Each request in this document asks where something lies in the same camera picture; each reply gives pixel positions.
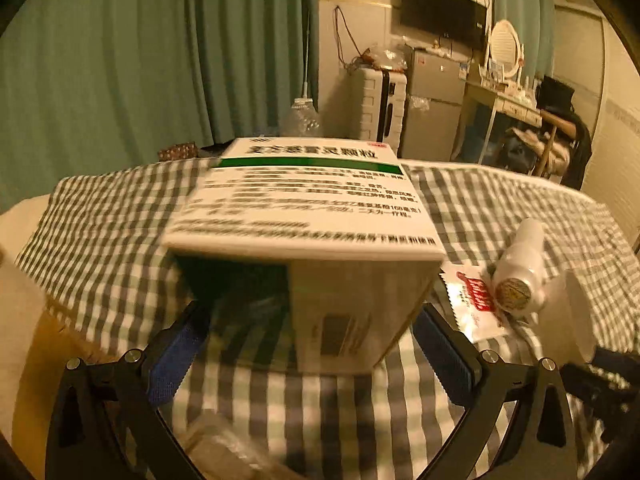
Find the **green white medicine box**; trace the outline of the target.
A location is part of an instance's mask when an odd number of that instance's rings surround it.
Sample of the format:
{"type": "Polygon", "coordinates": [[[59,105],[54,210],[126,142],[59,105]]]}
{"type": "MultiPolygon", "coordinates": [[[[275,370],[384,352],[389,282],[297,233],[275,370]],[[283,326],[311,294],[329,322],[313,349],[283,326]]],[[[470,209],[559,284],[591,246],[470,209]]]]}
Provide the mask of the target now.
{"type": "Polygon", "coordinates": [[[193,295],[236,324],[286,311],[305,374],[362,375],[405,333],[446,252],[381,142],[239,138],[170,217],[193,295]]]}

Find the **clear plastic cup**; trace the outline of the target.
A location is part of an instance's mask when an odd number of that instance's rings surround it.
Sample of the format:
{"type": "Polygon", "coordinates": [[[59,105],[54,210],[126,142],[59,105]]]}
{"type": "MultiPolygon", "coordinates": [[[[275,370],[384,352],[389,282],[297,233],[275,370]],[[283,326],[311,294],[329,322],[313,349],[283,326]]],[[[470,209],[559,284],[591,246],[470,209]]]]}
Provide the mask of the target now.
{"type": "Polygon", "coordinates": [[[573,271],[566,270],[544,285],[537,335],[544,357],[552,359],[558,367],[592,361],[597,339],[591,302],[573,271]]]}

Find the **brown cardboard box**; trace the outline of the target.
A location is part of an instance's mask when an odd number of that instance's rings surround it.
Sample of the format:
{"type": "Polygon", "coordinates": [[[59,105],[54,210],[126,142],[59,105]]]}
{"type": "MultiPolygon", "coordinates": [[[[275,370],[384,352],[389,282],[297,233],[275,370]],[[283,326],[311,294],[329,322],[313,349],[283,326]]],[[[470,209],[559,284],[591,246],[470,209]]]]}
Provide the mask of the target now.
{"type": "Polygon", "coordinates": [[[1,255],[1,435],[37,479],[65,364],[116,360],[56,317],[66,311],[1,255]]]}

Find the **clear plastic bag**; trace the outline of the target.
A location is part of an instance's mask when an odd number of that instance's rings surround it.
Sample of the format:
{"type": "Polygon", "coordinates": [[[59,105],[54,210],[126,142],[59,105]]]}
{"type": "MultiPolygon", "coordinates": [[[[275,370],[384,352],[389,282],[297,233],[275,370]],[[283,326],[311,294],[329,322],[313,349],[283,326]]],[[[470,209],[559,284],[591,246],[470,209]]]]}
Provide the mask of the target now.
{"type": "Polygon", "coordinates": [[[204,411],[178,442],[205,479],[301,479],[224,416],[204,411]]]}

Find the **white plastic bottle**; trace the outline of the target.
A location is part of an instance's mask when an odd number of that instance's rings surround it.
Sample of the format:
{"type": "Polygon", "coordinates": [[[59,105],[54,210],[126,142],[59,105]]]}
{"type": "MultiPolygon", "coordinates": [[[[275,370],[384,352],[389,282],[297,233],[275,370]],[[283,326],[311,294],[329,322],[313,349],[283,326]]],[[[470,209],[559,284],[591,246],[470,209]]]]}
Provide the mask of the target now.
{"type": "Polygon", "coordinates": [[[514,318],[537,312],[544,304],[544,226],[522,221],[491,279],[497,306],[514,318]]]}

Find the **red white sachet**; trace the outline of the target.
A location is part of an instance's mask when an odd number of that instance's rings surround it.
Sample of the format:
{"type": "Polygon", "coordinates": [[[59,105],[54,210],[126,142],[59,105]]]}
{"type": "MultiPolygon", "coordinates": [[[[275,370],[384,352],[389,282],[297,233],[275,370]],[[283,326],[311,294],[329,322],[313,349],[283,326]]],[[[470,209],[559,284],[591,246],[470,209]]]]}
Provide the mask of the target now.
{"type": "Polygon", "coordinates": [[[446,261],[440,278],[458,331],[472,344],[510,334],[510,324],[495,304],[485,268],[446,261]]]}

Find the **black chair with clothes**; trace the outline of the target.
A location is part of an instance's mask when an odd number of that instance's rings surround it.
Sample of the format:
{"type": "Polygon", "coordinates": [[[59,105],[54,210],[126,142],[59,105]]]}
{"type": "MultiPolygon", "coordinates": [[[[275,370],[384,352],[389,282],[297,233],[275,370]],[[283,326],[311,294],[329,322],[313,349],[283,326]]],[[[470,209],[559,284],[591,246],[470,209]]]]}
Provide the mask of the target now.
{"type": "Polygon", "coordinates": [[[568,84],[544,76],[536,89],[536,103],[544,115],[544,121],[570,144],[570,158],[561,180],[562,185],[580,190],[592,156],[592,143],[588,127],[573,105],[574,93],[574,88],[568,84]]]}

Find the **white dressing table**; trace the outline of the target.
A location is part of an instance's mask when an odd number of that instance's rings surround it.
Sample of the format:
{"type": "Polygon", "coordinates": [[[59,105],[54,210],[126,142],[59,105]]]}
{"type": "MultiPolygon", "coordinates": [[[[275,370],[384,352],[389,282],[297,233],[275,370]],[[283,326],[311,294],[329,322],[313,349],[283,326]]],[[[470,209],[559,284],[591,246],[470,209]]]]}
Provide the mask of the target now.
{"type": "Polygon", "coordinates": [[[465,83],[463,101],[460,110],[457,136],[454,141],[450,160],[457,159],[462,153],[463,143],[466,139],[466,128],[472,125],[479,105],[489,108],[489,117],[482,137],[480,152],[474,160],[474,164],[481,164],[484,162],[492,129],[494,128],[496,117],[498,115],[503,115],[510,119],[517,120],[518,122],[522,122],[531,129],[540,129],[542,127],[541,111],[538,110],[538,108],[523,104],[504,92],[483,87],[478,82],[467,81],[465,83]]]}

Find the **grey mini fridge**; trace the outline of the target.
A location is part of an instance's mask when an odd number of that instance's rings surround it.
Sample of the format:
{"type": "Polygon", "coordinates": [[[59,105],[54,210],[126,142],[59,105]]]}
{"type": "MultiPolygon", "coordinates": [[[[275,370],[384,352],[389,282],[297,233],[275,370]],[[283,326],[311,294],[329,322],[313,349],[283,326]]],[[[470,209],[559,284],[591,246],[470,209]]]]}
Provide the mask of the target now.
{"type": "Polygon", "coordinates": [[[400,154],[405,159],[448,162],[454,149],[465,90],[460,64],[412,49],[400,154]]]}

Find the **oval vanity mirror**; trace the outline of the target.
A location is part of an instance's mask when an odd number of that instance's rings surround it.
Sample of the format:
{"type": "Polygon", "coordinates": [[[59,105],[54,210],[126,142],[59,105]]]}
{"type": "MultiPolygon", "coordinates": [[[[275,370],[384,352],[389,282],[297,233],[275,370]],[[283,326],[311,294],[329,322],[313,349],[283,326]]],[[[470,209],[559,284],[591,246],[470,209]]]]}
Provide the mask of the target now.
{"type": "Polygon", "coordinates": [[[513,78],[524,64],[523,45],[508,20],[498,21],[488,41],[489,62],[502,67],[504,78],[513,78]]]}

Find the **green curtain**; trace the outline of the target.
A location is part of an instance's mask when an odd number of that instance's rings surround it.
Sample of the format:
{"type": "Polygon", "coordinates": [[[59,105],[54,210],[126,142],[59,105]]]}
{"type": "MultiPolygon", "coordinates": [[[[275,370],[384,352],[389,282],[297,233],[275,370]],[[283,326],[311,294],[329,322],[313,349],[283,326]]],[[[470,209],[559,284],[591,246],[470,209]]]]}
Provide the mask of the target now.
{"type": "Polygon", "coordinates": [[[554,0],[494,0],[494,22],[508,20],[525,47],[523,78],[541,80],[552,74],[554,0]]]}
{"type": "Polygon", "coordinates": [[[318,92],[318,18],[318,0],[1,0],[2,208],[275,133],[318,92]]]}

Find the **clear water bottle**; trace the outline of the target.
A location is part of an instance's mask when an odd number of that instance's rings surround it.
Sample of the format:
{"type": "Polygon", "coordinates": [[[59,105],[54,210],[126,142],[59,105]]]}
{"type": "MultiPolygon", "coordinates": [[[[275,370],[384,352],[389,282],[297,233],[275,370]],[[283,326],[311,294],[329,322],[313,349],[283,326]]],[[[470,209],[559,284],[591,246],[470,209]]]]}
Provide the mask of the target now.
{"type": "Polygon", "coordinates": [[[279,128],[280,136],[318,138],[322,136],[320,116],[311,98],[296,98],[279,128]]]}

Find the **white suitcase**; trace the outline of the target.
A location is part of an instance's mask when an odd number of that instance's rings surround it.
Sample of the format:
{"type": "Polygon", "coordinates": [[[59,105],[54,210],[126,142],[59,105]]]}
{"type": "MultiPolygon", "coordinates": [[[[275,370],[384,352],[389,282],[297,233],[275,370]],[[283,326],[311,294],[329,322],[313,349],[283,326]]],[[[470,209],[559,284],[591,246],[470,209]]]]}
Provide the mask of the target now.
{"type": "Polygon", "coordinates": [[[386,143],[398,154],[405,116],[406,76],[391,70],[359,67],[350,81],[349,136],[355,140],[386,143]]]}

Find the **black wall television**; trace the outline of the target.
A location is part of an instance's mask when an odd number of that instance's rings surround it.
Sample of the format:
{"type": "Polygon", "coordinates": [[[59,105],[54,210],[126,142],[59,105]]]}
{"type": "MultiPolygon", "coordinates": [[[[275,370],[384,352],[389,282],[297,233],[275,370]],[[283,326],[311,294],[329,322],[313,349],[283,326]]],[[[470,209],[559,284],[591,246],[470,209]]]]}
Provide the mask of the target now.
{"type": "Polygon", "coordinates": [[[487,8],[474,0],[401,0],[400,24],[483,50],[487,8]]]}

